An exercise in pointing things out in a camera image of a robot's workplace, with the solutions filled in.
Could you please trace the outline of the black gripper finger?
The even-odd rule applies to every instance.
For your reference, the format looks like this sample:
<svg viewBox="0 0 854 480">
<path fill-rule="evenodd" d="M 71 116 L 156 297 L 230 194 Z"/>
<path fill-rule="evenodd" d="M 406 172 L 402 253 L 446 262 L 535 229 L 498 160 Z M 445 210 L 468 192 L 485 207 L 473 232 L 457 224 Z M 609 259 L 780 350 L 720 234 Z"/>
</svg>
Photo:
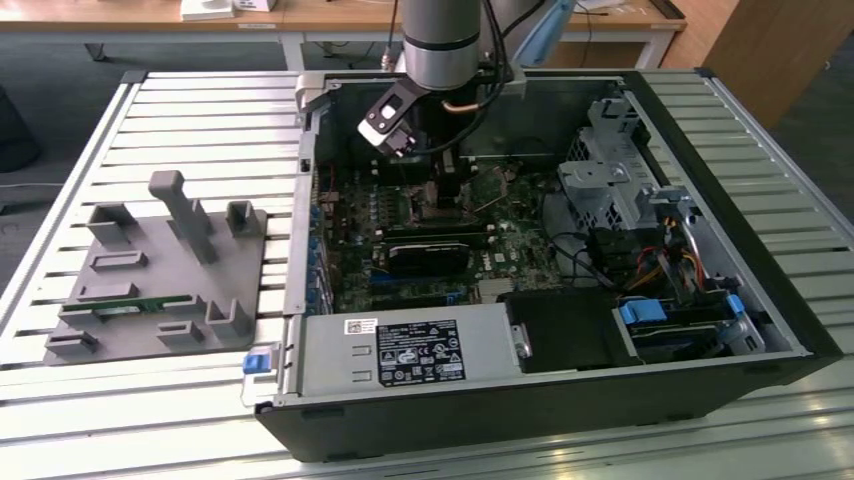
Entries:
<svg viewBox="0 0 854 480">
<path fill-rule="evenodd" d="M 430 202 L 436 209 L 446 208 L 445 200 L 445 162 L 448 152 L 433 154 L 430 157 L 432 193 Z"/>
<path fill-rule="evenodd" d="M 448 202 L 452 209 L 458 209 L 458 196 L 465 174 L 465 161 L 460 159 L 457 151 L 450 152 L 449 160 L 452 172 L 449 173 L 448 180 Z"/>
</svg>

